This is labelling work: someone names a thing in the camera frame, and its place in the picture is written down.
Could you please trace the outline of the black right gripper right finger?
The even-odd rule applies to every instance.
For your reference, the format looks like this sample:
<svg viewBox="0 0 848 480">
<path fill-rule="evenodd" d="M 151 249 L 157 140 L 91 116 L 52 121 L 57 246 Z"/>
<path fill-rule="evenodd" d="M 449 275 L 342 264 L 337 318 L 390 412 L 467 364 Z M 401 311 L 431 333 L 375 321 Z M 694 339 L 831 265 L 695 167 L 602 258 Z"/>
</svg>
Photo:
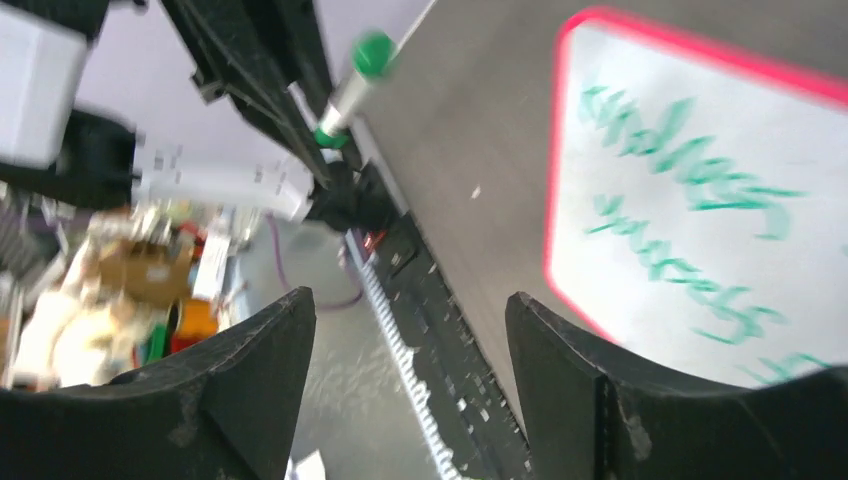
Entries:
<svg viewBox="0 0 848 480">
<path fill-rule="evenodd" d="M 745 389 L 654 363 L 507 301 L 514 376 L 539 479 L 772 480 L 847 475 L 847 371 Z"/>
</svg>

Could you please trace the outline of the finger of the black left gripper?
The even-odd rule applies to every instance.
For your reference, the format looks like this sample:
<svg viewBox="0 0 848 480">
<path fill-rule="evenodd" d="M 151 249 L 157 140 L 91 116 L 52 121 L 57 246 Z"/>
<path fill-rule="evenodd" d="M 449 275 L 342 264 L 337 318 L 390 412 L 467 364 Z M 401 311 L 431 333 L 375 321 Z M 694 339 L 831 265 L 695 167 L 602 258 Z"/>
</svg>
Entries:
<svg viewBox="0 0 848 480">
<path fill-rule="evenodd" d="M 320 115 L 333 88 L 311 1 L 174 0 L 163 7 L 197 64 L 201 97 L 232 99 L 256 130 L 301 160 L 326 189 L 351 189 L 362 166 L 356 146 L 330 163 L 288 88 Z"/>
</svg>

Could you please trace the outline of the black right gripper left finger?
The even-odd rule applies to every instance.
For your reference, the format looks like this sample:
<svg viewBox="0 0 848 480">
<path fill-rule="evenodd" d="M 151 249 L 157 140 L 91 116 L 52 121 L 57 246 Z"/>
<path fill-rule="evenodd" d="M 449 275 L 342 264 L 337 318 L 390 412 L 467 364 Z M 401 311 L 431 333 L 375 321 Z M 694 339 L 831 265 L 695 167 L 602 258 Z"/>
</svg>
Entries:
<svg viewBox="0 0 848 480">
<path fill-rule="evenodd" d="M 5 479 L 284 477 L 312 354 L 299 287 L 110 383 L 1 394 Z"/>
</svg>

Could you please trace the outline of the green whiteboard marker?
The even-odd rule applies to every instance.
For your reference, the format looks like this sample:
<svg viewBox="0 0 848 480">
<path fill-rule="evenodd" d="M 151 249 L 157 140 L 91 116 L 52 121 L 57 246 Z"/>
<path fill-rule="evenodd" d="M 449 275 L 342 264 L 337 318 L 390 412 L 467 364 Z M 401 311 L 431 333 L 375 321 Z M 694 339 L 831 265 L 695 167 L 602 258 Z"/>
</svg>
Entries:
<svg viewBox="0 0 848 480">
<path fill-rule="evenodd" d="M 314 130 L 321 148 L 340 149 L 347 141 L 345 131 L 365 100 L 392 67 L 395 42 L 382 30 L 371 30 L 353 45 L 351 70 L 331 94 Z"/>
</svg>

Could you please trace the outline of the red-framed whiteboard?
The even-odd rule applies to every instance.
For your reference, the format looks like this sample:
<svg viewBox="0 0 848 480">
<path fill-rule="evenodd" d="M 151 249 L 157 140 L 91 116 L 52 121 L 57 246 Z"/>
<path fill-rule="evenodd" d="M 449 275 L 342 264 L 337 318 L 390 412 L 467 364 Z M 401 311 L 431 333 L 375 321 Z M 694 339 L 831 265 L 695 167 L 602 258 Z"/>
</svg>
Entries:
<svg viewBox="0 0 848 480">
<path fill-rule="evenodd" d="M 847 83 L 607 7 L 557 38 L 545 269 L 600 336 L 743 387 L 847 362 Z"/>
</svg>

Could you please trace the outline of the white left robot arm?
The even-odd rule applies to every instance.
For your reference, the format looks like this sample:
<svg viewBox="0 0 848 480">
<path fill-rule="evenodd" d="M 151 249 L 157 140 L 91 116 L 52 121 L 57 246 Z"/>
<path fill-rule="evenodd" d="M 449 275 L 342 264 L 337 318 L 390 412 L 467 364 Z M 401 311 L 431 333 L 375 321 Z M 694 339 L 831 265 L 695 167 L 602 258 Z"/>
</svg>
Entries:
<svg viewBox="0 0 848 480">
<path fill-rule="evenodd" d="M 393 203 L 355 144 L 307 122 L 332 88 L 311 1 L 166 1 L 186 89 L 150 33 L 116 75 L 77 92 L 109 1 L 1 5 L 1 179 L 82 209 L 183 200 L 256 208 L 345 232 L 380 230 Z"/>
</svg>

